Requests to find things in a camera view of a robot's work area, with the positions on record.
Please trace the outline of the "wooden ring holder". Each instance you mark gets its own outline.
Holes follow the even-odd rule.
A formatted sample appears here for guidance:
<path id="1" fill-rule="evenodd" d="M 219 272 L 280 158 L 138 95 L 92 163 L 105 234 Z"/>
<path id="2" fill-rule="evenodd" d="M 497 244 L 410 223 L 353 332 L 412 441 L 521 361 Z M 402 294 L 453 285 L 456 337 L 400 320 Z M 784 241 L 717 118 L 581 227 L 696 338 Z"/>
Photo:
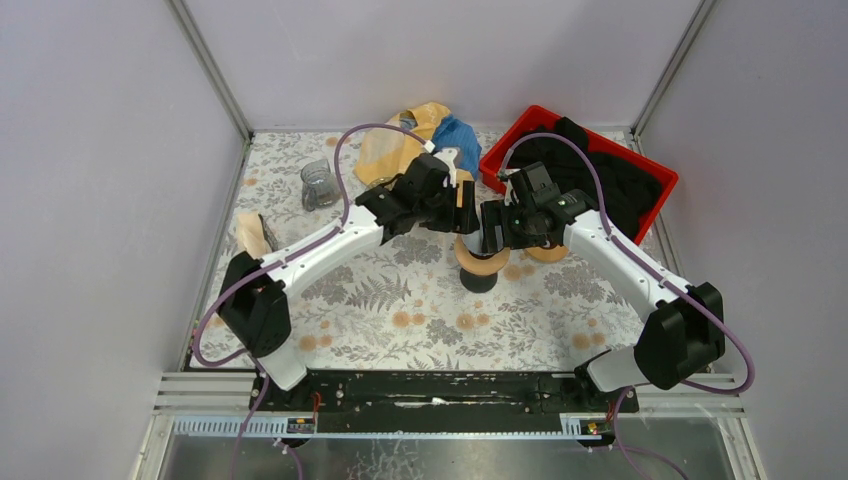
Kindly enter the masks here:
<path id="1" fill-rule="evenodd" d="M 568 254 L 569 249 L 564 246 L 555 247 L 531 247 L 525 250 L 526 254 L 542 263 L 557 263 L 562 261 Z"/>
<path id="2" fill-rule="evenodd" d="M 475 255 L 465 245 L 464 237 L 461 235 L 456 237 L 454 252 L 460 267 L 464 271 L 479 277 L 497 274 L 506 266 L 511 254 L 511 250 L 505 248 L 491 256 Z"/>

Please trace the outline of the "white paper coffee filter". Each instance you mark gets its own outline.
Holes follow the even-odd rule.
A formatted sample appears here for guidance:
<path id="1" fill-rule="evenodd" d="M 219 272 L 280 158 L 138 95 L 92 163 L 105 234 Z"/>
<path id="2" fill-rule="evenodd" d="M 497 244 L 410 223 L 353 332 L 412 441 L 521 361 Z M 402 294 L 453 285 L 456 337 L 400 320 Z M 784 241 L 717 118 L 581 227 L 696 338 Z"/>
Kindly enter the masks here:
<path id="1" fill-rule="evenodd" d="M 482 232 L 480 230 L 461 236 L 461 241 L 466 250 L 474 257 L 487 258 L 491 253 L 487 253 L 484 249 Z"/>

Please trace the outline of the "dark glass carafe red rim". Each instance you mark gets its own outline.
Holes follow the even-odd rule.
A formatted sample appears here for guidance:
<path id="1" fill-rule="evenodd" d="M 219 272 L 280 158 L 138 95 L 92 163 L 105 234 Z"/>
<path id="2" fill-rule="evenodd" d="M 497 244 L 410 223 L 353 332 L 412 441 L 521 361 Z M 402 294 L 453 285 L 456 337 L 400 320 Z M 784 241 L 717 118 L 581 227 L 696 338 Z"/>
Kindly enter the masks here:
<path id="1" fill-rule="evenodd" d="M 461 285 L 467 291 L 482 294 L 491 291 L 495 287 L 498 281 L 498 273 L 479 275 L 462 268 L 459 272 L 459 279 Z"/>

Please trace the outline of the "clear glass pitcher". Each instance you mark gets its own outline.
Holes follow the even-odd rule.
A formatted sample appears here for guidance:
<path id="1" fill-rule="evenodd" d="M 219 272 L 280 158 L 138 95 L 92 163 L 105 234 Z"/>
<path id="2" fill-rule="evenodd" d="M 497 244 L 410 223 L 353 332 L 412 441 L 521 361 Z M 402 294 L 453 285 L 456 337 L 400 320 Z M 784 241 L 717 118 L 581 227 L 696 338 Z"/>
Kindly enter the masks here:
<path id="1" fill-rule="evenodd" d="M 305 211 L 328 208 L 339 201 L 338 181 L 328 160 L 316 160 L 305 165 L 300 171 L 300 179 L 301 203 Z"/>

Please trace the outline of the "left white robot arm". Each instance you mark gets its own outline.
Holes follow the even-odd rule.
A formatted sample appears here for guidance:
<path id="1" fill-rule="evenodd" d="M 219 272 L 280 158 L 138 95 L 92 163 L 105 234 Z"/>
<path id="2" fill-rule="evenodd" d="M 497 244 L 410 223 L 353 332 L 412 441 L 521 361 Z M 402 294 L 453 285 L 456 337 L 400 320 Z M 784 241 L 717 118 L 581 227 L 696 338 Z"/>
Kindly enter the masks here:
<path id="1" fill-rule="evenodd" d="M 357 255 L 416 227 L 465 234 L 478 229 L 474 186 L 456 166 L 461 152 L 423 153 L 407 170 L 362 194 L 347 213 L 297 244 L 258 259 L 248 253 L 229 264 L 214 311 L 242 343 L 288 411 L 309 401 L 307 367 L 291 342 L 289 303 Z"/>

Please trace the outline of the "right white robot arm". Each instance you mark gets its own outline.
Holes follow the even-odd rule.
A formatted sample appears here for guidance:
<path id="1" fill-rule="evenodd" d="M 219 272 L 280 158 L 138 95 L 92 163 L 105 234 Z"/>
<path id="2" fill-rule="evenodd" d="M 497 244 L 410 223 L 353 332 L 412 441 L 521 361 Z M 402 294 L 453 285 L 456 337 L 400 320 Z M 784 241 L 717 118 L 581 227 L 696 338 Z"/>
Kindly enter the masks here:
<path id="1" fill-rule="evenodd" d="M 635 344 L 576 368 L 579 407 L 597 412 L 613 391 L 631 385 L 669 390 L 724 355 L 723 299 L 714 286 L 694 286 L 663 268 L 611 223 L 597 199 L 561 192 L 541 163 L 506 179 L 505 198 L 480 206 L 482 253 L 562 246 L 598 271 L 643 323 Z"/>

